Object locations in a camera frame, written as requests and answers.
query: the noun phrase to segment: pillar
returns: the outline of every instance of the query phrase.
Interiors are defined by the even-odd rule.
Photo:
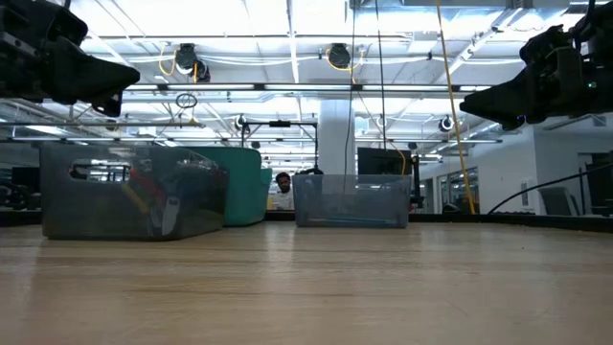
[[[319,169],[325,174],[355,174],[354,113],[349,100],[321,101],[319,113]]]

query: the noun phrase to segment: teal container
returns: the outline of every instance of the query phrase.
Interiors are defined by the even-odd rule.
[[[186,148],[209,158],[229,174],[224,226],[246,226],[264,219],[272,170],[261,168],[260,152],[242,148]]]

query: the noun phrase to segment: storage bin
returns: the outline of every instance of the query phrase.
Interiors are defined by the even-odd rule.
[[[43,235],[165,241],[223,226],[227,173],[187,149],[44,145]]]
[[[404,228],[411,176],[296,175],[296,224],[304,227]]]
[[[264,219],[272,170],[261,168],[256,149],[187,148],[207,157],[228,171],[225,226],[246,226]]]

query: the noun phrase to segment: wooden surface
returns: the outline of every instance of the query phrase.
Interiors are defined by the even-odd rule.
[[[267,223],[174,242],[0,229],[1,344],[613,344],[613,236]]]

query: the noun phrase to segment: gray plastic bin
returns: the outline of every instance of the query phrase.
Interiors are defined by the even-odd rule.
[[[187,149],[49,144],[40,167],[49,239],[167,241],[223,226],[227,172]]]
[[[411,177],[399,175],[296,175],[296,224],[305,227],[404,228]]]

